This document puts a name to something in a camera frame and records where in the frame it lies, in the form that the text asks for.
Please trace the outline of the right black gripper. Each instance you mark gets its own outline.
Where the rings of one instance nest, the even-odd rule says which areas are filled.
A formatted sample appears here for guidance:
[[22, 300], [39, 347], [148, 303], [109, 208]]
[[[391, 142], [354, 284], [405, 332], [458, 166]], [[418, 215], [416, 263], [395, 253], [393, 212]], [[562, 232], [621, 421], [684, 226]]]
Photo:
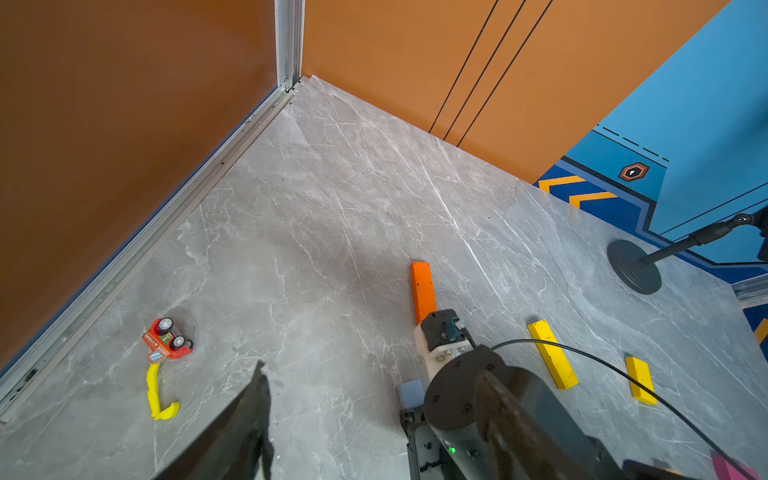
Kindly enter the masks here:
[[474, 394], [481, 374], [493, 374], [523, 408], [570, 455], [585, 460], [587, 436], [545, 382], [534, 373], [507, 365], [490, 348], [479, 346], [445, 365], [425, 389], [424, 403], [401, 410], [413, 479], [496, 479], [492, 452], [479, 436]]

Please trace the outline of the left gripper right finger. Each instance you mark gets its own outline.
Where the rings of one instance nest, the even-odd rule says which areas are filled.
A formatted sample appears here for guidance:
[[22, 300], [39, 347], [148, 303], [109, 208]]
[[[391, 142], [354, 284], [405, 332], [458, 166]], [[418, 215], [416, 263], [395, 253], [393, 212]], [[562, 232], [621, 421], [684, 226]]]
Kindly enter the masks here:
[[493, 374], [483, 373], [474, 394], [479, 436], [492, 452], [496, 479], [623, 479], [621, 469], [590, 439], [587, 458], [562, 447]]

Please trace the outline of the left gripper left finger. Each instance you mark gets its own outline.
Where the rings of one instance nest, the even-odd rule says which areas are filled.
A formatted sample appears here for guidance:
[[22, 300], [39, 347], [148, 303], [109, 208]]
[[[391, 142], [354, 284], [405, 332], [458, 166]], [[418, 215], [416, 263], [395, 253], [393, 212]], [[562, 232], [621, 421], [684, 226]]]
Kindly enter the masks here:
[[259, 361], [247, 387], [157, 477], [159, 479], [270, 479], [271, 394]]

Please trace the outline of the light blue block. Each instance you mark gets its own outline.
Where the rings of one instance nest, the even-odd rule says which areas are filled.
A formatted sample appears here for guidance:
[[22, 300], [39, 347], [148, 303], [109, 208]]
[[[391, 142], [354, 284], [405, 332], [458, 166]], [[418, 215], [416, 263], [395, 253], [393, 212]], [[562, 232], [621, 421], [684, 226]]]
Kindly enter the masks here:
[[413, 410], [424, 403], [425, 389], [420, 379], [411, 380], [397, 387], [401, 410]]

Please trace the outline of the orange long block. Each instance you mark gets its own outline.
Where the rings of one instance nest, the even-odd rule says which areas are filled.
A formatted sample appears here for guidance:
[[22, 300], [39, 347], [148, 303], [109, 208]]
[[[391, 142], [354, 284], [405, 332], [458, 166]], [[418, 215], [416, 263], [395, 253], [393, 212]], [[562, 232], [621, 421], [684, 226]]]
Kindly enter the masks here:
[[410, 267], [412, 295], [416, 324], [419, 325], [430, 314], [436, 312], [437, 300], [429, 263], [413, 262]]

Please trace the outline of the magenta block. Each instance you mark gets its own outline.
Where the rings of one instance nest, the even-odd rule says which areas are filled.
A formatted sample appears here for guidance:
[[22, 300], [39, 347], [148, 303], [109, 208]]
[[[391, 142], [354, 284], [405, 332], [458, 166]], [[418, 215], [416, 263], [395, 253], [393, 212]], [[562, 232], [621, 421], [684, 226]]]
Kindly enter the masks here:
[[758, 479], [758, 474], [749, 467], [740, 465], [736, 468], [731, 462], [720, 455], [713, 455], [712, 462], [718, 480], [747, 480]]

